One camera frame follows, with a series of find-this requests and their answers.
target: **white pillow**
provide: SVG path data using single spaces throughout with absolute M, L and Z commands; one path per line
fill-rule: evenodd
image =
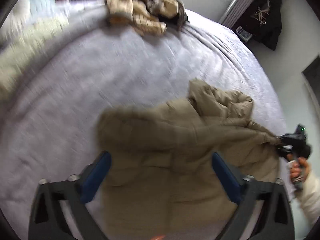
M 0 44 L 21 33 L 30 15 L 30 0 L 18 0 L 0 29 Z

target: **gray fleece blanket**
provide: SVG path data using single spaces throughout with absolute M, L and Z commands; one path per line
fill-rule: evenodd
M 106 12 L 98 9 L 70 21 L 30 63 L 0 112 L 0 207 L 22 240 L 28 238 L 38 181 L 65 180 L 95 159 L 95 125 L 106 107 L 154 106 L 185 97 L 188 81 L 199 78 L 250 95 L 253 119 L 277 135 L 285 133 L 278 98 L 253 54 L 229 29 L 192 15 L 181 32 L 168 27 L 163 37 L 141 37 L 130 26 L 108 26 Z M 192 18 L 203 25 L 192 25 Z M 87 207 L 105 230 L 112 220 L 102 199 L 99 191 Z M 224 223 L 168 239 L 213 239 Z

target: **jacket sleeve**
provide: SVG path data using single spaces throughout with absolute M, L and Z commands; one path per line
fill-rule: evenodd
M 320 216 L 320 179 L 311 171 L 303 184 L 302 192 L 296 193 L 300 207 L 314 225 Z

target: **black jacket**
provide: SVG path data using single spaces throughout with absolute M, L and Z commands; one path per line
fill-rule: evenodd
M 236 27 L 241 26 L 247 32 L 252 33 L 255 40 L 275 50 L 282 29 L 280 13 L 282 0 L 270 0 L 269 15 L 264 15 L 266 24 L 260 24 L 260 21 L 252 17 L 258 7 L 260 9 L 266 8 L 267 4 L 268 0 L 254 0 L 240 17 Z

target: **metal bolt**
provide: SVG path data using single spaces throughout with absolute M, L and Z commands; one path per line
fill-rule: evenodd
M 276 179 L 276 184 L 283 185 L 284 181 L 282 179 Z
M 46 183 L 48 183 L 48 181 L 46 179 L 39 180 L 39 184 L 40 185 L 43 185 L 43 184 L 46 184 Z
M 252 179 L 254 179 L 254 176 L 246 175 L 243 179 L 246 181 L 251 181 Z
M 68 177 L 69 181 L 75 181 L 75 180 L 78 180 L 78 179 L 80 179 L 80 176 L 76 175 L 76 174 L 71 175 L 71 176 Z

